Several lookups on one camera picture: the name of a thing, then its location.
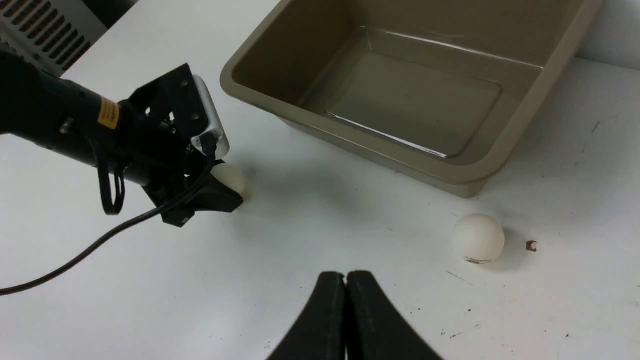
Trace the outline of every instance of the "screw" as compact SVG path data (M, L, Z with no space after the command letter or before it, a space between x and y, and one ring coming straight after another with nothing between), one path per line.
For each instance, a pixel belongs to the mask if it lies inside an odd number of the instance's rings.
M74 119L67 117L65 121L62 123L62 125L60 126L60 129L58 130L58 132L60 132L61 134L67 134L69 132L69 129L71 129L71 125L73 125L73 123L74 123Z

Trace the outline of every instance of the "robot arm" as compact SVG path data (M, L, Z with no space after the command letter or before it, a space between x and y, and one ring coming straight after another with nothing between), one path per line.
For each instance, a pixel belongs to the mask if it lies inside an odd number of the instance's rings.
M17 135L95 167L107 214L122 208L124 179L141 185L160 207L206 171L206 141L214 142L209 147L216 164L223 163L220 158L228 151L206 86L187 64L115 103L37 69L0 44L0 79L0 134ZM196 211L231 212L242 201L209 175L189 199L161 215L180 227Z

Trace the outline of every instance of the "black cable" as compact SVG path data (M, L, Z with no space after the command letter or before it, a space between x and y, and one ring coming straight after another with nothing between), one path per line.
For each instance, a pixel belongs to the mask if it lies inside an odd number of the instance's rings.
M95 158L95 167L98 170L98 187L100 189L100 201L102 201L102 209L107 215L117 215L122 210L124 205L124 170L127 165L119 166L113 172L115 180L116 198L111 198L111 180L109 180L109 163L107 156L104 155L100 145L88 138L84 139L89 143L93 151L93 157Z
M24 291L24 290L29 290L31 288L34 288L38 285L42 285L45 282L49 281L49 280L53 280L55 279L57 276L62 275L64 272L66 272L67 270L71 269L72 267L76 266L80 261L82 261L84 258L86 258L87 256L89 256L89 254L91 254L93 251L95 251L95 249L99 248L102 244L106 243L107 240L111 239L112 237L114 237L115 235L117 235L118 233L121 233L122 231L140 224L141 222L148 220L158 214L164 213L165 211L169 211L172 208L174 208L175 206L181 204L184 201L188 201L190 199L193 198L193 195L198 191L198 189L205 183L205 181L208 179L209 177L209 173L211 172L211 169L213 168L213 166L216 164L216 159L214 156L215 150L213 151L207 151L207 154L211 154L211 156L207 156L207 162L205 164L205 167L203 169L202 174L200 174L195 181L193 181L193 183L191 183L191 186L189 186L188 188L186 188L185 190L183 190L181 193L178 194L178 196L174 197L172 200L169 200L166 204L163 204L161 206L158 206L157 208L151 209L149 211L147 211L144 214L140 214L132 219L129 219L125 222L123 222L122 224L114 227L113 229L109 230L106 234L102 235L98 240L96 240L93 244L91 244L88 248L86 248L84 251L82 251L80 254L78 254L76 257L74 257L73 259L71 259L68 263L62 265L61 267L53 270L52 272L48 273L47 275L41 276L35 280L29 281L29 282L25 282L24 284L20 284L20 285L16 285L16 286L11 286L9 288L3 288L0 289L0 296L2 295L9 295L9 294L13 294L13 293L19 293L20 291Z

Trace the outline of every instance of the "ping pong ball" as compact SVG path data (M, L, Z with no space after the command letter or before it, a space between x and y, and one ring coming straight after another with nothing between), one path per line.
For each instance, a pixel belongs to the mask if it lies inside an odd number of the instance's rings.
M504 231L491 217L471 214L453 227L451 240L457 256L473 264L484 264L500 256Z

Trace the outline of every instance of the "dirt speck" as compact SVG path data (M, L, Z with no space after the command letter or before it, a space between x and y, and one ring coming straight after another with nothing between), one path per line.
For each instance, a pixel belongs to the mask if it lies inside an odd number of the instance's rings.
M536 249L537 244L538 244L538 242L537 242L537 241L535 241L535 240L529 240L529 241L527 241L527 246L526 246L527 251L532 251L532 252L536 252L536 251L538 251L538 250Z

